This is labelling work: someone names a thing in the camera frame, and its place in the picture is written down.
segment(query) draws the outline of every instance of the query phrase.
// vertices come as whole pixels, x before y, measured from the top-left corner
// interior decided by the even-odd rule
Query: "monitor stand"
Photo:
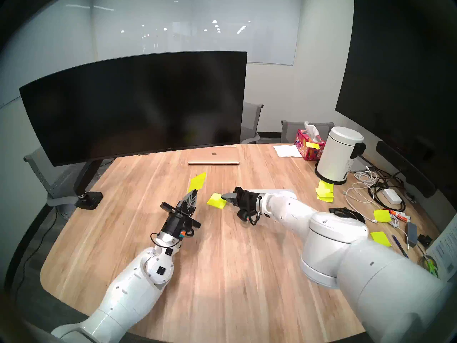
[[[436,192],[435,185],[398,151],[387,145],[384,141],[379,141],[376,151],[392,164],[396,169],[403,173],[406,181],[415,186],[424,197],[430,198]]]
[[[103,194],[101,192],[86,192],[86,187],[97,173],[102,162],[103,160],[86,162],[79,172],[73,187],[74,192],[78,196],[78,200],[75,204],[78,208],[93,210],[103,199]]]

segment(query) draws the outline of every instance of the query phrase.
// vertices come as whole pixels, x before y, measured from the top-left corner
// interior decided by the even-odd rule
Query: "black monitor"
[[[336,111],[384,142],[376,150],[429,197],[457,207],[457,46],[414,0],[354,0]]]
[[[200,51],[85,64],[20,88],[54,166],[240,141],[247,53]]]

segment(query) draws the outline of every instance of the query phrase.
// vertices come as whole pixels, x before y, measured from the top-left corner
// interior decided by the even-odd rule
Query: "blue pen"
[[[395,241],[395,243],[397,244],[398,248],[400,249],[400,251],[403,253],[403,255],[406,257],[406,258],[409,258],[408,255],[406,254],[405,250],[402,248],[402,246],[400,245],[400,242],[398,241],[398,239],[392,235],[393,237],[393,240]]]

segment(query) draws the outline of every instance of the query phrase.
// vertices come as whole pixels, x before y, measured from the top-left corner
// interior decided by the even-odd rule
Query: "white paper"
[[[295,145],[273,146],[279,157],[302,157]]]
[[[438,267],[438,277],[448,281],[457,271],[457,215],[425,251]]]
[[[313,142],[319,142],[319,130],[314,125],[309,125],[308,122],[305,122],[305,129],[308,131],[309,136],[313,139]]]

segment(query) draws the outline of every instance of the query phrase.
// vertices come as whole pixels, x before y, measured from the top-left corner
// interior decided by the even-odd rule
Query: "yellow sticky note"
[[[375,210],[373,213],[376,221],[389,222],[391,220],[389,210]]]
[[[313,149],[318,149],[318,150],[320,149],[319,144],[316,144],[314,142],[309,142],[309,141],[306,142],[306,147],[311,147]]]
[[[375,242],[380,243],[384,246],[391,247],[392,245],[389,242],[386,234],[382,231],[379,232],[372,232],[370,233],[371,237],[374,239]]]
[[[328,189],[331,193],[333,193],[333,184],[321,180],[319,181],[319,189]]]
[[[203,187],[203,183],[205,182],[206,178],[206,172],[203,172],[202,174],[197,175],[196,177],[193,177],[191,179],[191,185],[189,186],[189,189],[187,192],[191,192],[192,190],[196,189],[199,190]]]
[[[211,198],[209,198],[206,204],[215,206],[216,208],[223,209],[227,200],[221,198],[221,195],[218,193],[213,193]]]
[[[316,193],[320,197],[334,198],[335,196],[329,189],[316,188]]]
[[[317,196],[317,199],[325,201],[327,203],[333,202],[333,198],[332,197],[320,197],[320,196]]]

